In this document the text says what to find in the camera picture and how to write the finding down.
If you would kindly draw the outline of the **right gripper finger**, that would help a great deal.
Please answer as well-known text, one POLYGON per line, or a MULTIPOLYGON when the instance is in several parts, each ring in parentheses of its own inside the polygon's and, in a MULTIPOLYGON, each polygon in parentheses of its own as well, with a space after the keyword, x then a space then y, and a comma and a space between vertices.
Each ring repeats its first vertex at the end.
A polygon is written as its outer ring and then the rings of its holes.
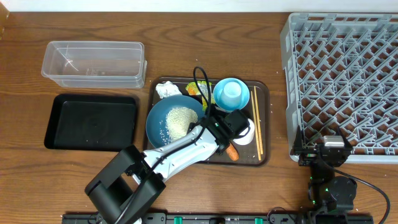
POLYGON ((340 128, 337 128, 337 134, 342 138, 345 149, 352 149, 353 148, 351 143, 346 139, 345 135, 343 134, 343 132, 342 132, 342 130, 340 128))
POLYGON ((303 149, 303 131, 300 126, 297 127, 293 149, 303 149))

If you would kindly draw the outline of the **orange carrot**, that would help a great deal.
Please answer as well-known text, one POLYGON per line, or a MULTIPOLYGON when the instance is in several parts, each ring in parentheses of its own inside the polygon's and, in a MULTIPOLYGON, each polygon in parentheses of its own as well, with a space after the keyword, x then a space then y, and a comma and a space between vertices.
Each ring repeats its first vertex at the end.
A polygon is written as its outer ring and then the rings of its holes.
POLYGON ((232 143, 225 149, 225 152, 232 161, 237 161, 239 159, 239 154, 232 143))

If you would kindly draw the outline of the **pale pink cup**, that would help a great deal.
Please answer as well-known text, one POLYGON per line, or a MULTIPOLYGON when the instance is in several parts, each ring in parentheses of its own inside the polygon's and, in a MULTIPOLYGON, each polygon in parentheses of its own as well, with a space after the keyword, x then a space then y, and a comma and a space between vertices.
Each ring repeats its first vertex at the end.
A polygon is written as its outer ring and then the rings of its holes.
POLYGON ((238 138, 233 139, 234 143, 245 146, 252 142, 255 133, 255 126, 253 120, 251 119, 248 119, 248 123, 249 127, 242 131, 238 138))

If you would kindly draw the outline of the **light blue cup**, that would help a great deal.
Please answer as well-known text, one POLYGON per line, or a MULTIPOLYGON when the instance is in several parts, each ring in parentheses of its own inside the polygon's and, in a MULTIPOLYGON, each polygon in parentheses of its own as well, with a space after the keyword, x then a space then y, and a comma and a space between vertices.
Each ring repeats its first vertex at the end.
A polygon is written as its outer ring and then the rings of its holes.
POLYGON ((223 88, 221 100, 228 108, 235 108, 240 104, 241 92, 239 83, 228 82, 223 88))

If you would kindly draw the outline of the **pile of white rice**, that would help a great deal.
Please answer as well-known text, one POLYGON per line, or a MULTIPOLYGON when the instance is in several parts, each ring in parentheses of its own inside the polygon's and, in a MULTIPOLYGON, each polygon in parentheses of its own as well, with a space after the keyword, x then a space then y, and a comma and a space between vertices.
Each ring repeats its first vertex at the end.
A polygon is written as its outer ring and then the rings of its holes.
POLYGON ((189 125, 198 121, 198 115, 187 107, 171 109, 165 118, 165 131, 160 132, 162 142, 169 144, 187 134, 189 125))

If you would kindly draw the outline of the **dark blue plate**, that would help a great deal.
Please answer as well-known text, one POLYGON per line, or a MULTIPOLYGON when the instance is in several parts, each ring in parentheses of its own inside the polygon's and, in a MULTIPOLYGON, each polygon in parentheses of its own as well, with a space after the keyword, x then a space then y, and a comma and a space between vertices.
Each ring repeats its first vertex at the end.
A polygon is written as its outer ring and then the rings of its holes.
POLYGON ((146 121, 147 138, 153 148, 162 147, 170 143, 171 139, 166 128, 166 116, 170 110, 180 107, 192 109, 198 115, 198 119, 205 116, 202 104, 190 96, 175 95, 155 103, 149 111, 146 121))

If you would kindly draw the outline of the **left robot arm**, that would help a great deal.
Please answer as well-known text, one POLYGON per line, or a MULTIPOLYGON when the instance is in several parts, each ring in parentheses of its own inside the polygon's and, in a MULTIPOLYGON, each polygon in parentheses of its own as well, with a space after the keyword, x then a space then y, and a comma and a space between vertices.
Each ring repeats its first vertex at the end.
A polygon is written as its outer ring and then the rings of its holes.
POLYGON ((249 127, 247 116, 217 111, 197 122, 186 136, 157 149, 121 150, 86 186, 85 193, 106 223, 134 223, 165 189, 165 183, 188 166, 224 151, 249 127))

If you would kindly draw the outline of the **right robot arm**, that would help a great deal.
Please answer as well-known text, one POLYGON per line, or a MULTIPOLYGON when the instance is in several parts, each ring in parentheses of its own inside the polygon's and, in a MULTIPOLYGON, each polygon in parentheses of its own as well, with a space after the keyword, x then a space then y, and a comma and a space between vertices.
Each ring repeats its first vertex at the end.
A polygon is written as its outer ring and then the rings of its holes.
POLYGON ((298 156, 299 166, 308 166, 311 176, 308 198, 313 209, 297 215, 295 223, 348 223, 347 213, 354 207, 357 183, 335 168, 344 164, 353 149, 337 129, 332 136, 323 136, 313 149, 302 143, 303 133, 297 129, 291 155, 298 156))

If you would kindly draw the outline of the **grey dishwasher rack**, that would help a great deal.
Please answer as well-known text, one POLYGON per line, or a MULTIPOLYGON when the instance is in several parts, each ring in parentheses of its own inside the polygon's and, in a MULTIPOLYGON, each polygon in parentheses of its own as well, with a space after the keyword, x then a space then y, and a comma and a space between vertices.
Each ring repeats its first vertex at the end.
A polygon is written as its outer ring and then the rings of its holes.
POLYGON ((397 163, 397 16, 290 14, 280 33, 287 138, 312 149, 339 129, 348 162, 397 163))

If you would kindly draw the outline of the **dark brown serving tray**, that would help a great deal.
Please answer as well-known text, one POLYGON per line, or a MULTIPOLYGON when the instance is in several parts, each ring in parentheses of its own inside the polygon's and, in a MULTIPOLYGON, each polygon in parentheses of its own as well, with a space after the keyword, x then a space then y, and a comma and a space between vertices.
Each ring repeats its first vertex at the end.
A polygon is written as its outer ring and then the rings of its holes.
MULTIPOLYGON (((164 83, 166 81, 171 81, 173 84, 177 85, 183 95, 187 95, 185 87, 187 84, 193 81, 192 78, 183 77, 160 77, 154 80, 150 86, 149 94, 149 109, 151 110, 155 103, 160 101, 160 97, 155 90, 155 86, 159 83, 164 83)), ((257 91, 257 100, 259 104, 259 116, 261 120, 261 134, 262 134, 262 144, 264 154, 261 155, 261 161, 258 160, 256 140, 252 140, 251 143, 245 146, 232 143, 239 154, 239 159, 237 161, 232 161, 227 153, 223 154, 213 154, 205 161, 201 161, 201 164, 211 164, 217 166, 241 166, 241 167, 260 167, 267 164, 271 156, 271 135, 270 135, 270 123, 269 118, 271 115, 270 111, 270 99, 269 99, 269 89, 268 87, 260 81, 246 80, 245 84, 248 88, 254 92, 254 86, 257 91)), ((153 145, 149 142, 147 134, 144 138, 143 144, 144 150, 155 149, 153 145)))

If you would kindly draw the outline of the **light blue bowl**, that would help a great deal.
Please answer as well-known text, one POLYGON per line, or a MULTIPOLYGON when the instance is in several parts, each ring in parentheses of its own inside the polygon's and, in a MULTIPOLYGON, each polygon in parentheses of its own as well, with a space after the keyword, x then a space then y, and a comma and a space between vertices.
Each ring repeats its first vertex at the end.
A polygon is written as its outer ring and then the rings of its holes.
POLYGON ((237 78, 225 78, 225 79, 222 79, 221 81, 219 81, 214 87, 213 95, 214 95, 216 105, 218 107, 220 107, 221 109, 228 111, 228 112, 243 109, 248 104, 249 99, 250 99, 250 92, 249 92, 248 86, 243 81, 241 81, 237 78), (237 106, 235 108, 228 108, 221 100, 221 94, 222 94, 223 88, 228 82, 237 82, 241 86, 241 90, 242 90, 241 101, 240 101, 239 106, 237 106))

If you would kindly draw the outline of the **right wooden chopstick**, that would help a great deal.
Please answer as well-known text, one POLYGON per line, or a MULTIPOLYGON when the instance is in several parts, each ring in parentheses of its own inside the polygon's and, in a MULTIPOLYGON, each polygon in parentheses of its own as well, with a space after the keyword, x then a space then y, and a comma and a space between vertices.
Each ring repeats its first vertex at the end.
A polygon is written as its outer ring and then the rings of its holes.
POLYGON ((260 120, 260 116, 259 116, 259 104, 258 104, 258 100, 257 100, 257 91, 256 91, 256 87, 254 86, 254 107, 256 110, 256 121, 257 121, 257 135, 259 138, 259 147, 260 147, 260 153, 261 155, 264 154, 264 150, 263 150, 263 142, 262 142, 262 134, 261 134, 261 120, 260 120))

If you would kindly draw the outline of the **crumpled white tissue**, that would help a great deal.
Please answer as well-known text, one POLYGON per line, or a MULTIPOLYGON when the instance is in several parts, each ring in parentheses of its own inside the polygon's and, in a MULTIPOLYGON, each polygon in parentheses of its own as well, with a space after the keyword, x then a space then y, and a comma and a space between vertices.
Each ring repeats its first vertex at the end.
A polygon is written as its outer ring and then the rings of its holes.
POLYGON ((173 84, 171 81, 157 84, 155 90, 158 93, 160 99, 182 94, 178 86, 173 84))

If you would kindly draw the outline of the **clear plastic bin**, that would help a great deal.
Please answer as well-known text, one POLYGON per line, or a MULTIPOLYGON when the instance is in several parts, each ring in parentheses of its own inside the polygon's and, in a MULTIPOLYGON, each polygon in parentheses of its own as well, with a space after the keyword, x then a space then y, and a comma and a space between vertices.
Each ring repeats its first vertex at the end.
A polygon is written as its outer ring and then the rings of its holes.
POLYGON ((51 41, 41 74, 66 88, 143 88, 146 66, 140 42, 51 41))

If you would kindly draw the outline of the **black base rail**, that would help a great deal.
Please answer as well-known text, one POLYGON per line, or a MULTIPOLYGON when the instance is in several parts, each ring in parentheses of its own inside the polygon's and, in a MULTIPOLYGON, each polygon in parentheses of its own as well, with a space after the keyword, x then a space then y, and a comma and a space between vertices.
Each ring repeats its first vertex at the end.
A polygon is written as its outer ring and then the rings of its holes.
MULTIPOLYGON (((140 224, 288 224, 307 223, 304 215, 272 213, 270 215, 172 215, 147 213, 138 219, 140 224)), ((63 224, 106 224, 99 213, 64 214, 63 224)))

